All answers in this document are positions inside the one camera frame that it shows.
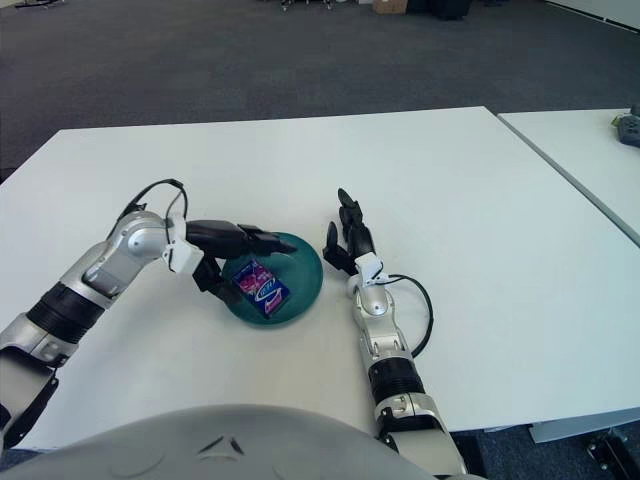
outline gray carpet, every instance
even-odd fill
[[[285,14],[260,0],[68,0],[0,15],[2,177],[62,128],[640,96],[640,36],[535,0],[475,2],[453,22],[354,3]]]

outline black joint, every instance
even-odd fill
[[[4,429],[7,423],[9,423],[9,420],[11,420],[9,410],[7,410],[4,405],[0,404],[0,430]]]
[[[58,388],[58,383],[58,379],[52,376],[27,410],[11,425],[11,428],[4,435],[5,449],[14,447],[29,433],[38,418],[40,418],[40,415],[42,415],[47,403],[49,403],[49,399]],[[0,409],[6,410],[2,405],[0,405]]]
[[[386,433],[384,435],[380,435],[377,440],[379,442],[383,443],[384,445],[386,445],[387,447],[389,447],[394,452],[400,453],[400,450],[398,450],[398,444],[393,439],[393,437],[391,435],[389,435],[388,433]]]
[[[424,393],[415,364],[406,358],[387,358],[369,368],[369,382],[376,404],[402,393]]]
[[[187,222],[187,242],[199,247],[205,257],[229,259],[249,253],[247,233],[224,220]]]
[[[27,318],[51,335],[78,343],[104,309],[58,282],[27,312]]]
[[[439,429],[438,421],[431,415],[414,415],[395,418],[391,407],[383,408],[376,419],[380,430],[380,438],[388,436],[389,432],[410,432],[413,430]]]
[[[322,249],[322,257],[334,268],[344,270],[349,275],[358,273],[353,259],[344,248],[338,245],[338,229],[333,222],[329,223],[327,229],[327,244]]]
[[[222,277],[215,258],[205,256],[193,272],[193,279],[201,292],[212,293],[227,304],[239,303],[242,300],[242,295]]]
[[[342,223],[342,236],[347,242],[349,256],[356,259],[367,253],[376,253],[371,232],[362,221],[360,204],[342,188],[338,189],[338,199],[342,205],[338,210]]]
[[[238,225],[248,236],[249,249],[256,255],[277,252],[280,239],[271,232],[265,232],[255,225]]]

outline snack package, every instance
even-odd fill
[[[245,298],[266,318],[282,306],[291,293],[287,286],[255,259],[251,259],[232,278]]]

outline wire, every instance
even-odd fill
[[[150,190],[152,190],[153,188],[157,187],[158,185],[164,185],[164,184],[171,185],[172,187],[175,187],[178,190],[180,190],[180,193],[184,197],[184,209],[182,211],[182,216],[186,220],[187,219],[187,212],[189,211],[189,199],[187,197],[187,192],[184,189],[184,185],[182,184],[182,182],[179,182],[178,180],[176,180],[174,178],[166,178],[164,180],[158,180],[157,182],[153,182],[152,184],[146,186],[135,197],[133,197],[129,201],[129,203],[127,203],[127,206],[124,207],[124,209],[122,210],[122,213],[120,213],[120,215],[118,216],[118,219],[113,224],[113,228],[111,228],[111,231],[107,235],[107,238],[109,238],[111,236],[113,231],[116,229],[116,225],[118,225],[118,222],[120,220],[122,220],[122,218],[125,215],[127,215],[128,213],[131,213],[132,211],[137,209],[138,202],[140,200],[142,200],[142,197],[144,197],[147,193],[149,193]]]
[[[185,193],[184,190],[181,190],[178,192],[178,194],[174,197],[173,200],[171,200],[171,203],[169,204],[169,206],[167,207],[166,212],[164,213],[164,232],[167,236],[167,243],[169,243],[169,212],[171,211],[171,208],[175,205],[175,203],[178,201],[178,199],[180,198],[180,196],[184,197],[184,201],[185,204],[187,202],[187,197],[185,197]],[[187,214],[186,214],[186,210],[183,213],[184,219],[187,219]]]
[[[399,275],[399,274],[389,275],[389,278],[393,278],[394,280],[391,280],[389,282],[384,282],[384,283],[378,283],[378,285],[390,285],[392,283],[396,283],[401,280],[409,280],[416,287],[418,287],[418,290],[420,290],[420,293],[422,293],[422,296],[424,297],[424,301],[427,303],[427,307],[429,308],[429,319],[427,321],[427,330],[425,331],[424,336],[422,337],[422,340],[420,340],[420,343],[418,343],[418,346],[411,351],[411,356],[413,358],[416,358],[418,355],[422,353],[424,348],[427,346],[427,343],[429,343],[429,339],[431,338],[431,332],[433,330],[433,305],[431,304],[431,298],[429,297],[429,293],[427,292],[427,290],[415,278],[411,278],[406,275]]]
[[[373,274],[373,277],[371,277],[374,281],[376,278],[378,278],[378,275],[380,275],[382,273],[382,270],[384,270],[384,262],[381,260],[380,261],[380,268],[378,269],[378,271],[376,273]]]

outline white table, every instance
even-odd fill
[[[640,148],[611,121],[629,109],[503,113],[499,117],[640,246]]]
[[[318,251],[337,220],[336,190],[348,189],[386,269],[431,293],[436,323],[417,365],[452,430],[640,405],[629,381],[640,363],[640,250],[481,107],[61,131],[0,187],[0,327],[166,177],[184,181],[192,219],[290,231]],[[311,310],[271,331],[151,265],[59,371],[21,445],[62,446],[220,403],[294,406],[373,431],[346,279],[324,271]],[[421,300],[409,285],[393,292],[415,344]]]

